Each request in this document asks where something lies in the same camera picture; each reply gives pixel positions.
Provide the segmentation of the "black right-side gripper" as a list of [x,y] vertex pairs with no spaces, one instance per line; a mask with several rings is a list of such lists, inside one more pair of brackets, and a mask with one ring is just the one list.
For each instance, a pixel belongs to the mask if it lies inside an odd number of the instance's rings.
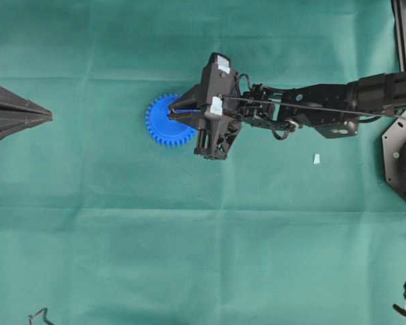
[[225,160],[242,125],[235,117],[238,73],[231,60],[212,53],[194,85],[169,105],[168,118],[198,130],[194,153],[209,160]]

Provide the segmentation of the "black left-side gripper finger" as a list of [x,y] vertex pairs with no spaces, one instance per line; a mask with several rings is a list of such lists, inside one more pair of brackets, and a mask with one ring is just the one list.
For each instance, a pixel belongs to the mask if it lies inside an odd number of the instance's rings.
[[52,113],[49,110],[12,93],[2,86],[0,86],[0,108],[7,108],[19,112],[42,114],[52,117]]
[[0,141],[5,137],[52,121],[52,113],[0,110]]

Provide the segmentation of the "black right-side robot arm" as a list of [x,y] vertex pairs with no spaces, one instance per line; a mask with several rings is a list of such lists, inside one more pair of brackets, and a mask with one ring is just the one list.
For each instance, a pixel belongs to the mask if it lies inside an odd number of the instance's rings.
[[225,160],[242,125],[268,129],[282,141],[302,127],[327,139],[355,136],[360,124],[399,118],[406,110],[406,71],[347,84],[278,89],[253,84],[231,60],[212,53],[200,82],[168,107],[168,118],[198,133],[194,153]]

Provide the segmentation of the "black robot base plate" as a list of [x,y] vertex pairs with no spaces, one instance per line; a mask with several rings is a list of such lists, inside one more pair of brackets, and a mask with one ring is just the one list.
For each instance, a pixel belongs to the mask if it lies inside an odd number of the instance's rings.
[[382,136],[387,184],[406,202],[406,111]]

